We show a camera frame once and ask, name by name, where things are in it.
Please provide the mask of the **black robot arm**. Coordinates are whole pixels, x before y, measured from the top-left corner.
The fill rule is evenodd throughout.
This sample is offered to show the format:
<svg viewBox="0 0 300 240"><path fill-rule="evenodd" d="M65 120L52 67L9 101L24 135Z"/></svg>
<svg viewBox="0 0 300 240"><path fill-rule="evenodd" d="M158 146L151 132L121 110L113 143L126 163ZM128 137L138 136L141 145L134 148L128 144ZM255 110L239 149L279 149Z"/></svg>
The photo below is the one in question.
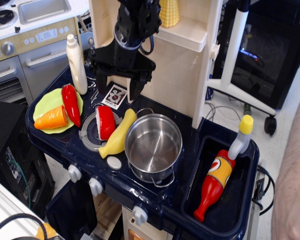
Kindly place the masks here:
<svg viewBox="0 0 300 240"><path fill-rule="evenodd" d="M111 2L91 0L89 2L94 48L89 51L89 68L96 76L98 91L106 94L108 77L127 78L128 101L133 102L144 86L151 81L156 64L148 58L142 44L149 39L154 47L153 35L162 24L159 14L161 6L157 0L122 0L113 30L110 31L106 6Z"/></svg>

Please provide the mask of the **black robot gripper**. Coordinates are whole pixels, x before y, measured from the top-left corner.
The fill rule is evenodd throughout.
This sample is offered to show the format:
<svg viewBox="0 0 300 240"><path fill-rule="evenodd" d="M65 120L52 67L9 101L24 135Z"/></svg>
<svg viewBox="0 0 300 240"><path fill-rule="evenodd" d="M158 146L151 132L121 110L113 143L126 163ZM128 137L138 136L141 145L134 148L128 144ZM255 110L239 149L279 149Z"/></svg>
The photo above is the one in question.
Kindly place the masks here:
<svg viewBox="0 0 300 240"><path fill-rule="evenodd" d="M156 64L137 49L127 50L115 39L103 47L89 51L89 68L96 76L98 91L106 94L108 77L119 76L127 79L127 102L132 104L141 94L144 86L152 79Z"/></svg>

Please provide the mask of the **person's forearm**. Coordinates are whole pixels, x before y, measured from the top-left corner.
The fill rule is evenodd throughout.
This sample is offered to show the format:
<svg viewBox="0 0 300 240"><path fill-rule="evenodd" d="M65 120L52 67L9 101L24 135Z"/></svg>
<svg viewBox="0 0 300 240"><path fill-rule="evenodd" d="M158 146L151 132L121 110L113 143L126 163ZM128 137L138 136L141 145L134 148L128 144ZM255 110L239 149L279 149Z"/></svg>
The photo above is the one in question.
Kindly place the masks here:
<svg viewBox="0 0 300 240"><path fill-rule="evenodd" d="M275 184L271 239L300 240L300 103Z"/></svg>

